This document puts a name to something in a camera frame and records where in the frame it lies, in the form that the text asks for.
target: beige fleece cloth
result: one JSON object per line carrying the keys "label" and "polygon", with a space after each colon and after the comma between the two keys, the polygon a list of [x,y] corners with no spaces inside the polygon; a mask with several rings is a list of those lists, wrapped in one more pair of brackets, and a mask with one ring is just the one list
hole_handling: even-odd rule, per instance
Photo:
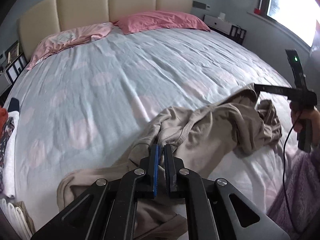
{"label": "beige fleece cloth", "polygon": [[[153,143],[172,145],[174,156],[186,168],[207,178],[223,156],[237,146],[245,155],[281,137],[281,124],[270,100],[255,110],[257,95],[250,84],[226,100],[192,111],[183,107],[164,109],[109,168],[78,170],[68,174],[57,189],[60,210],[97,179],[120,179],[149,156]],[[172,210],[176,200],[166,196],[163,160],[159,166],[158,196],[138,201],[135,239],[177,239],[188,230],[187,221]]]}

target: metal screw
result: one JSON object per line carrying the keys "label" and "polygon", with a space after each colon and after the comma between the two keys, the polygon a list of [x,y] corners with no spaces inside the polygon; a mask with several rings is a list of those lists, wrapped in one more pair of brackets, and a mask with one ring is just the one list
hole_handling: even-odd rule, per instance
{"label": "metal screw", "polygon": [[180,174],[182,174],[182,175],[187,175],[187,174],[189,174],[189,170],[188,170],[188,169],[181,169],[179,172],[180,172]]}
{"label": "metal screw", "polygon": [[220,186],[225,186],[227,185],[227,181],[225,179],[218,179],[217,180],[217,183],[220,185]]}
{"label": "metal screw", "polygon": [[97,184],[98,186],[104,186],[104,185],[107,184],[107,181],[106,181],[105,179],[98,179],[97,182],[96,182],[96,184]]}
{"label": "metal screw", "polygon": [[142,175],[144,173],[144,170],[140,169],[140,168],[139,169],[135,169],[134,173],[137,174],[137,175]]}

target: upholstered headboard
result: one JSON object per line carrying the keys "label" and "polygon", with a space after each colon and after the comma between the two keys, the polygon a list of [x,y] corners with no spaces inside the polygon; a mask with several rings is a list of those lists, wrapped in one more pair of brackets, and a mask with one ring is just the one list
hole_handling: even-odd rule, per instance
{"label": "upholstered headboard", "polygon": [[45,37],[64,30],[152,10],[190,12],[192,0],[43,0],[18,21],[20,44],[29,60]]}

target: wall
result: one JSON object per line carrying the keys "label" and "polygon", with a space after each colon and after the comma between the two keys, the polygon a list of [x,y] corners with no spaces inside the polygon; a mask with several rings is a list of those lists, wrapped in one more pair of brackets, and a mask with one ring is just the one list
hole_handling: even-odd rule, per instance
{"label": "wall", "polygon": [[17,0],[0,26],[0,51],[7,50],[17,39],[17,20],[42,0]]}
{"label": "wall", "polygon": [[247,30],[243,46],[275,68],[293,86],[293,75],[284,50],[296,49],[303,66],[308,60],[309,50],[266,20],[248,14],[257,7],[258,0],[219,1],[218,8],[226,14],[226,20]]}
{"label": "wall", "polygon": [[320,24],[317,25],[316,36],[311,51],[305,69],[306,81],[308,88],[313,89],[318,96],[318,109],[320,110]]}

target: picture frame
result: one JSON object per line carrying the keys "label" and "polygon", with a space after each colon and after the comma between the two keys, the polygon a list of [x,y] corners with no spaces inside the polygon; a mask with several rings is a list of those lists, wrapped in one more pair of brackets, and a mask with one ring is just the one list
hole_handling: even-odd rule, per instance
{"label": "picture frame", "polygon": [[17,42],[8,52],[8,64],[11,64],[19,55],[19,43]]}

